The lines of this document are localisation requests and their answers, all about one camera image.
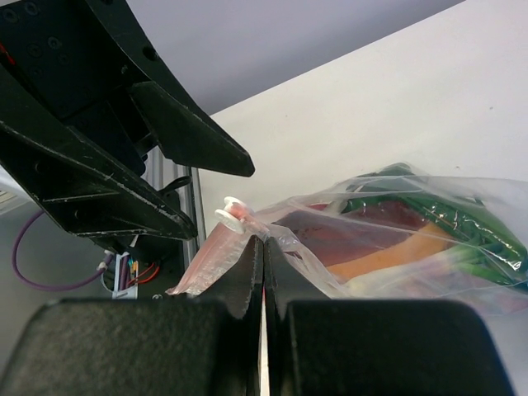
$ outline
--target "green vegetable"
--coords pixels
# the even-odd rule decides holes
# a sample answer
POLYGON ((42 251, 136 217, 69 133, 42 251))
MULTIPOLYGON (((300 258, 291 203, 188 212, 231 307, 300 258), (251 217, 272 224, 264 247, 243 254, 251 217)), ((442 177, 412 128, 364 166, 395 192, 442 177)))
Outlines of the green vegetable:
POLYGON ((462 254, 462 271, 499 285, 517 285, 526 281, 528 252, 525 246, 480 200, 467 197, 448 199, 444 197, 448 191, 443 196, 428 192, 431 188, 420 188, 423 180, 401 163, 362 177, 370 179, 362 184, 358 178, 348 190, 379 194, 349 200, 343 213, 365 205, 378 205, 384 200, 401 201, 459 243, 450 252, 458 249, 454 252, 462 254))

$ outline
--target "black bracket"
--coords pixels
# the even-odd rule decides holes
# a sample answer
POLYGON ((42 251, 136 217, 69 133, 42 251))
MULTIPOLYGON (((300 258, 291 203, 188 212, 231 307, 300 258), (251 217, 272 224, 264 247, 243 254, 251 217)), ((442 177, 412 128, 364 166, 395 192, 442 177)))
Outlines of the black bracket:
MULTIPOLYGON (((58 225, 104 248, 122 252, 137 234, 196 236, 180 208, 140 179, 150 149, 189 167, 254 172, 125 0, 0 7, 0 64, 0 164, 58 225)), ((159 249, 143 254, 153 260, 159 249)))

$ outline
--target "electrical wiring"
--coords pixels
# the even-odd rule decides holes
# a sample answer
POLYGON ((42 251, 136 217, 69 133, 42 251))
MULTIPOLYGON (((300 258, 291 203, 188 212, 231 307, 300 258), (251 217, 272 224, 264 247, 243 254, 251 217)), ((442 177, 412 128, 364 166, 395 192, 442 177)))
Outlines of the electrical wiring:
POLYGON ((102 287, 109 293, 114 292, 114 284, 116 282, 116 260, 113 256, 111 264, 108 269, 100 276, 102 287))
POLYGON ((138 280, 138 283, 137 285, 143 285, 145 283, 148 283, 150 282, 152 279, 154 279, 156 277, 156 275, 159 273, 159 266, 156 267, 156 270, 154 270, 154 273, 149 276, 147 279, 142 279, 142 280, 138 280))
POLYGON ((70 290, 76 290, 80 287, 83 287, 85 285, 88 285, 89 283, 92 283, 93 281, 96 281, 97 278, 99 278, 108 267, 108 264, 110 264, 113 254, 107 253, 103 261, 99 264, 97 268, 97 272, 88 277, 85 280, 81 280, 77 283, 73 283, 71 285, 42 285, 40 283, 36 283, 32 280, 27 279, 25 276, 22 275, 18 268, 18 248, 20 247, 20 244, 22 242, 22 239, 27 233, 27 230, 33 225, 33 223, 41 217, 41 215, 44 214, 44 211, 41 210, 35 214, 33 214, 27 222, 24 224, 24 226, 21 228, 20 232, 16 236, 15 242, 13 243, 12 247, 12 255, 11 255, 11 265, 12 269, 15 273, 15 276, 24 284, 30 286, 33 289, 41 290, 41 291, 49 291, 49 292, 60 292, 60 291, 70 291, 70 290))
POLYGON ((132 285, 134 282, 136 282, 141 276, 145 275, 147 272, 149 272, 150 270, 152 270, 154 268, 154 263, 152 263, 150 265, 149 268, 147 268, 145 271, 141 272, 139 275, 137 275, 134 279, 130 280, 129 281, 129 285, 132 285))
POLYGON ((127 265, 128 256, 123 256, 120 263, 120 274, 119 274, 119 291, 126 289, 126 277, 129 274, 129 266, 127 265))

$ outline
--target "clear plastic bag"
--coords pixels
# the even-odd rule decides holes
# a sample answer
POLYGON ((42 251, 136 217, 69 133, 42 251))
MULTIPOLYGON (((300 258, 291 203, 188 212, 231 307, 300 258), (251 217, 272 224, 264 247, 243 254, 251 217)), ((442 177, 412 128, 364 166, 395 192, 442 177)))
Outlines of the clear plastic bag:
POLYGON ((528 308, 527 197, 524 182, 396 164, 256 214, 235 205, 244 232, 219 224, 170 292, 205 290, 256 234, 333 298, 450 298, 507 314, 528 308))

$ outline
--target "purple cable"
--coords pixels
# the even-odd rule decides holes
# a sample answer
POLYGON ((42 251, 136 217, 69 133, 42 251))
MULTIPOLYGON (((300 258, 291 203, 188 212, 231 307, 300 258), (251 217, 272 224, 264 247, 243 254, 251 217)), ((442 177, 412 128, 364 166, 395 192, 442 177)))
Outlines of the purple cable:
POLYGON ((128 259, 128 256, 124 256, 121 258, 119 290, 126 289, 126 273, 129 272, 129 266, 126 265, 128 259))
MULTIPOLYGON (((69 290, 78 289, 79 287, 83 287, 83 286, 87 285, 88 283, 91 283, 94 280, 96 280, 99 276, 101 276, 101 274, 105 270, 99 270, 95 275, 92 275, 92 276, 90 276, 89 278, 87 278, 85 280, 82 280, 82 281, 80 281, 78 283, 74 283, 74 284, 71 284, 71 285, 47 286, 47 285, 41 285, 39 283, 35 283, 35 282, 25 278, 20 273, 20 270, 18 269, 18 262, 17 262, 18 247, 20 246, 20 242, 24 238, 24 235, 26 235, 26 232, 30 228, 30 226, 33 225, 33 223, 39 217, 41 217, 41 215, 43 215, 43 214, 44 214, 44 211, 42 211, 42 210, 37 212, 37 213, 35 213, 35 214, 33 214, 33 216, 31 216, 31 218, 29 220, 27 220, 26 224, 24 224, 24 226, 22 227, 22 229, 18 233, 18 236, 15 239, 15 243, 13 244, 12 255, 11 255, 11 265, 12 265, 12 269, 15 272, 16 277, 18 279, 20 279, 26 285, 32 287, 33 289, 42 290, 42 291, 69 291, 69 290)), ((105 264, 108 265, 108 264, 110 264, 111 259, 112 259, 112 255, 108 254, 108 255, 106 255, 106 257, 104 258, 103 261, 105 262, 105 264)))
POLYGON ((130 268, 127 266, 127 272, 126 272, 126 281, 125 281, 125 289, 129 288, 129 282, 130 282, 130 268))

